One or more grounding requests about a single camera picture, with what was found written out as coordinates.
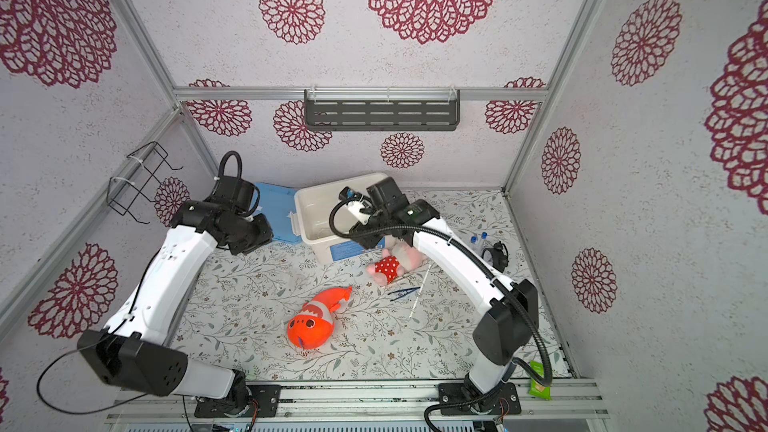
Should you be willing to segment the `white plastic storage bin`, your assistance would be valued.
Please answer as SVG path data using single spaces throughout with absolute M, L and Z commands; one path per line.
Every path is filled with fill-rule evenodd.
M 335 182 L 300 189 L 294 195 L 296 212 L 289 215 L 292 230 L 315 254 L 320 265 L 330 265 L 369 252 L 354 241 L 335 235 L 328 225 L 333 207 L 340 202 L 339 193 L 344 187 L 356 192 L 386 178 L 381 172 L 356 176 Z

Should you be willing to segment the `blue plastic tweezers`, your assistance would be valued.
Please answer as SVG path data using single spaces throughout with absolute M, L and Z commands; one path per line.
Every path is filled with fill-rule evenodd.
M 388 296 L 390 297 L 390 301 L 398 301 L 401 300 L 411 294 L 414 294 L 416 292 L 419 292 L 421 290 L 420 287 L 408 287 L 408 288 L 402 288 L 399 290 L 391 291 L 388 293 Z

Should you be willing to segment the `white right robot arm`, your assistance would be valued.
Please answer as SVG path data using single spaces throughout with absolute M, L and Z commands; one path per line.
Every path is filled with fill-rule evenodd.
M 468 297 L 479 314 L 473 331 L 478 355 L 467 375 L 471 393 L 495 393 L 513 368 L 543 387 L 551 385 L 551 360 L 539 332 L 538 291 L 530 281 L 515 283 L 491 267 L 431 204 L 409 201 L 388 176 L 364 193 L 345 187 L 338 199 L 328 219 L 334 235 L 361 246 L 387 235 L 402 239 Z

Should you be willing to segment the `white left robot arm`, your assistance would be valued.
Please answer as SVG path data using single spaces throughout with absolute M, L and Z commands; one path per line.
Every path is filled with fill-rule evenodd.
M 106 385 L 158 397 L 193 396 L 221 415 L 243 414 L 250 391 L 243 373 L 191 359 L 169 343 L 202 266 L 218 248 L 247 254 L 273 238 L 257 212 L 259 189 L 238 176 L 219 176 L 202 201 L 173 215 L 139 285 L 101 330 L 87 330 L 78 352 Z

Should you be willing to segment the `pink plush pig toy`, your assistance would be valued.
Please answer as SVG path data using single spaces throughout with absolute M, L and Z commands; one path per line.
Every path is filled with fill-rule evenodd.
M 381 259 L 369 264 L 366 271 L 377 285 L 384 287 L 418 269 L 425 260 L 426 256 L 415 247 L 398 242 L 383 249 Z

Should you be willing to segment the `blue plastic lid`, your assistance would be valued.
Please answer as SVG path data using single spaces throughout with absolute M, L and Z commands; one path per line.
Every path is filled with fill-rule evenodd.
M 302 241 L 298 227 L 293 219 L 297 216 L 295 195 L 296 189 L 256 183 L 260 191 L 257 212 L 263 213 L 270 223 L 273 239 L 287 244 L 298 244 Z

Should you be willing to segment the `orange plush fish toy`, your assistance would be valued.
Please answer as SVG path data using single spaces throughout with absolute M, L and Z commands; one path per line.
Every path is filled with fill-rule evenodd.
M 335 330 L 335 313 L 347 305 L 352 291 L 352 287 L 329 288 L 305 303 L 286 326 L 289 342 L 302 350 L 323 346 Z

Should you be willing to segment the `green snack packet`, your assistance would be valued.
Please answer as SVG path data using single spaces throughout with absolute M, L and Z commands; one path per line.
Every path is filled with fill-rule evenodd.
M 534 372 L 536 372 L 539 376 L 544 377 L 545 375 L 545 368 L 544 366 L 537 361 L 531 361 L 529 363 L 530 367 Z M 531 397 L 535 397 L 537 399 L 542 399 L 549 401 L 551 399 L 551 388 L 541 385 L 539 382 L 537 382 L 534 379 L 531 379 L 530 382 L 530 388 L 528 394 Z

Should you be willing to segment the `dark grey wall shelf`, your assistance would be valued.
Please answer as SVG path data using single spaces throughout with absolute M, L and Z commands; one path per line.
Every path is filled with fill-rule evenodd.
M 304 121 L 313 132 L 452 132 L 461 118 L 456 89 L 425 92 L 304 92 Z

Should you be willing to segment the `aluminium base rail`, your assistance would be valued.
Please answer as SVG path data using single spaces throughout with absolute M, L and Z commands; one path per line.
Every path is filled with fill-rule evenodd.
M 237 417 L 205 417 L 206 402 L 177 396 L 140 398 L 109 412 L 104 422 L 117 424 L 235 424 L 280 422 L 422 421 L 424 410 L 460 400 L 460 380 L 282 381 L 252 382 L 258 411 L 249 408 Z M 528 379 L 511 379 L 502 386 L 490 412 L 471 409 L 444 415 L 446 419 L 488 420 L 608 420 L 610 413 L 592 379 L 556 379 L 548 400 L 530 394 Z

